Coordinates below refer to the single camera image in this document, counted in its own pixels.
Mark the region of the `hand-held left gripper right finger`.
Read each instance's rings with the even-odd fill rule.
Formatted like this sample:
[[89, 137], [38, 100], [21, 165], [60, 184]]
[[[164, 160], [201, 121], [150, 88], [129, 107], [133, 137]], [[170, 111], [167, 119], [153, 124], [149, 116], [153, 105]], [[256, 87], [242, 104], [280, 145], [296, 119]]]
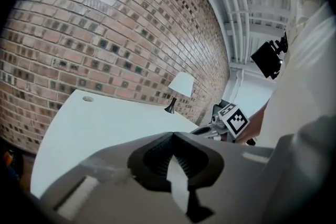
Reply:
[[212, 186], [224, 168], [223, 158], [182, 133], [173, 134], [173, 200], [191, 222], [214, 214], [202, 206], [196, 191]]

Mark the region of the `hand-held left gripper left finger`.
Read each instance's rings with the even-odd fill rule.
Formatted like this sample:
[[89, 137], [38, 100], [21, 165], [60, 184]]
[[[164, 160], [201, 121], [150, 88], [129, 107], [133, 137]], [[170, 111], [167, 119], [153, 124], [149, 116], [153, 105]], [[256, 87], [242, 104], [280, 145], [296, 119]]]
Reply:
[[169, 163], [173, 157], [173, 133], [160, 134], [155, 140], [134, 150], [128, 158], [133, 178], [150, 191], [171, 191], [167, 180]]

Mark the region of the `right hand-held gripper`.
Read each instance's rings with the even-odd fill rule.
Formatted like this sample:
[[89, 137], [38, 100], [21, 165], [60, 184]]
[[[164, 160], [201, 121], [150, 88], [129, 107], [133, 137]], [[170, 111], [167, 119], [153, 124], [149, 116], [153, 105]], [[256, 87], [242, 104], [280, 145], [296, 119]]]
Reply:
[[[226, 141], [236, 141], [249, 124], [249, 119], [238, 105], [221, 102], [213, 106], [211, 123], [221, 131], [221, 134], [226, 134]], [[218, 136], [218, 131], [211, 126], [202, 126], [193, 130], [191, 134], [213, 138]]]

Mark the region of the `person's right forearm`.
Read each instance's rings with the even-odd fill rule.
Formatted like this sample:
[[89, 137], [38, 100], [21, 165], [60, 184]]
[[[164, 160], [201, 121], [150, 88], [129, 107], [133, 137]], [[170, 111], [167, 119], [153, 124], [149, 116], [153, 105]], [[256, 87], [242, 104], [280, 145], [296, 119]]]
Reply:
[[259, 135], [263, 118], [264, 111], [267, 104], [261, 107], [256, 113], [254, 113], [250, 118], [250, 122], [247, 127], [241, 132], [241, 134], [237, 137], [236, 143], [245, 144], [248, 140]]

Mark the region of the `white shade table lamp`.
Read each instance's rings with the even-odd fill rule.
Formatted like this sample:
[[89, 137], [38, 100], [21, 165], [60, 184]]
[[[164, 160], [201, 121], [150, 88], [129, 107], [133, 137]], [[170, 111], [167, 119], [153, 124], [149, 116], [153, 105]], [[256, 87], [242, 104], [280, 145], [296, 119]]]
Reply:
[[187, 72], [179, 72], [175, 78], [171, 81], [168, 88], [173, 92], [173, 98], [169, 106], [167, 106], [164, 110], [167, 113], [174, 114], [174, 106], [177, 101], [177, 94], [181, 94], [184, 97], [190, 98], [193, 91], [194, 77]]

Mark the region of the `white table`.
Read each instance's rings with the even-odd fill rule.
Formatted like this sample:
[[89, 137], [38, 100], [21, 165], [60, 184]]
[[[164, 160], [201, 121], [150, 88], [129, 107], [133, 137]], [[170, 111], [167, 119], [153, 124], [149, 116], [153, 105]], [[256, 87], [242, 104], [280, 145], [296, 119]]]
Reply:
[[[84, 101], [85, 96], [94, 101]], [[76, 90], [53, 118], [39, 146], [30, 192], [40, 198], [60, 176], [103, 148], [162, 132], [189, 133], [197, 127], [162, 106]]]

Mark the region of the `person's white shirt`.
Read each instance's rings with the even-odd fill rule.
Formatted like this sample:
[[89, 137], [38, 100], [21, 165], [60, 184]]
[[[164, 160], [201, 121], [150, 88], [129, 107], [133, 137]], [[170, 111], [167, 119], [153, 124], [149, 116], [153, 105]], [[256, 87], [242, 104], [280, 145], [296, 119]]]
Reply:
[[257, 145], [274, 148], [287, 134], [336, 115], [336, 14], [326, 0], [291, 0], [288, 51], [264, 111]]

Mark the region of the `black chest-mounted device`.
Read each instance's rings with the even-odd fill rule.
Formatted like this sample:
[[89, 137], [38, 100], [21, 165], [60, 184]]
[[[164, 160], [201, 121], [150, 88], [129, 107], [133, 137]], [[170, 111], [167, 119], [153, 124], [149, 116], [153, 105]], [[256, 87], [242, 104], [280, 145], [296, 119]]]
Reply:
[[279, 75], [282, 60], [279, 55], [288, 51], [287, 35], [281, 37], [280, 40], [266, 41], [260, 48], [251, 55], [251, 59], [260, 69], [265, 78], [271, 77], [275, 80]]

